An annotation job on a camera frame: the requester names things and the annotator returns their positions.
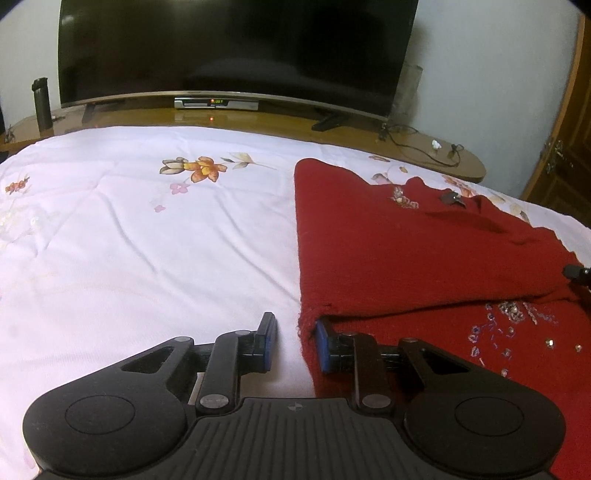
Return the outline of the red knitted sweater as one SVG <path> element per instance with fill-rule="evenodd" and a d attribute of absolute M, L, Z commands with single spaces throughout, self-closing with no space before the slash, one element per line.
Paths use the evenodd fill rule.
<path fill-rule="evenodd" d="M 372 185 L 304 159 L 294 170 L 301 349 L 318 396 L 349 383 L 322 374 L 318 319 L 382 344 L 415 337 L 549 397 L 566 418 L 553 465 L 590 475 L 590 293 L 555 233 L 473 196 L 456 205 L 420 178 Z"/>

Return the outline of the brown wooden door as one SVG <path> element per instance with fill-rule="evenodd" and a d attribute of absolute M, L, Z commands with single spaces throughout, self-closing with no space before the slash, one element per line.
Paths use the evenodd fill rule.
<path fill-rule="evenodd" d="M 521 198 L 590 225 L 590 18 L 582 15 L 552 132 Z"/>

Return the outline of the white floral bed sheet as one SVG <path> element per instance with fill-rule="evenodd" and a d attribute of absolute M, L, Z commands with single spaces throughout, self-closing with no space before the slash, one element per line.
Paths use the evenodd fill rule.
<path fill-rule="evenodd" d="M 335 146 L 199 127 L 113 127 L 54 137 L 1 166 L 1 475 L 38 468 L 22 434 L 41 394 L 172 337 L 197 342 L 280 323 L 251 396 L 308 397 L 294 166 L 315 158 L 372 184 L 419 177 L 556 232 L 581 260 L 576 220 L 481 185 Z"/>

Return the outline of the wooden tv cabinet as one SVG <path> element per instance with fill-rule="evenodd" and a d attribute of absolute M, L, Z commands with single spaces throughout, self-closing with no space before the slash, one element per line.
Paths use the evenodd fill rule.
<path fill-rule="evenodd" d="M 8 127 L 1 134 L 1 152 L 14 154 L 41 139 L 90 128 L 197 126 L 352 148 L 474 183 L 486 176 L 484 164 L 459 142 L 442 140 L 436 151 L 432 136 L 410 126 L 281 101 L 263 101 L 257 111 L 179 110 L 170 97 L 127 97 L 70 106 L 53 115 L 53 128 L 43 133 L 34 116 Z"/>

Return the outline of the silver set-top box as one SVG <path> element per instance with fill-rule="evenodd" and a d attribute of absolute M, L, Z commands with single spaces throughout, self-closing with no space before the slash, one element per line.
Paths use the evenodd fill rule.
<path fill-rule="evenodd" d="M 259 110 L 259 101 L 228 98 L 175 97 L 173 99 L 173 105 L 175 109 L 179 110 Z"/>

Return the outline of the large black television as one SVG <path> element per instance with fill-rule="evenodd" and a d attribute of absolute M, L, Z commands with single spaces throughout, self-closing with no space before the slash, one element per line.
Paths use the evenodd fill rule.
<path fill-rule="evenodd" d="M 131 96 L 238 97 L 386 119 L 414 1 L 65 1 L 65 106 Z"/>

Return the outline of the dark thermos bottle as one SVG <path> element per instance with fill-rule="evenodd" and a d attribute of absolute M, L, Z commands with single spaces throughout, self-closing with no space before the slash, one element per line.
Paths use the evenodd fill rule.
<path fill-rule="evenodd" d="M 37 125 L 40 133 L 53 128 L 47 78 L 40 77 L 33 81 L 31 90 L 34 97 Z"/>

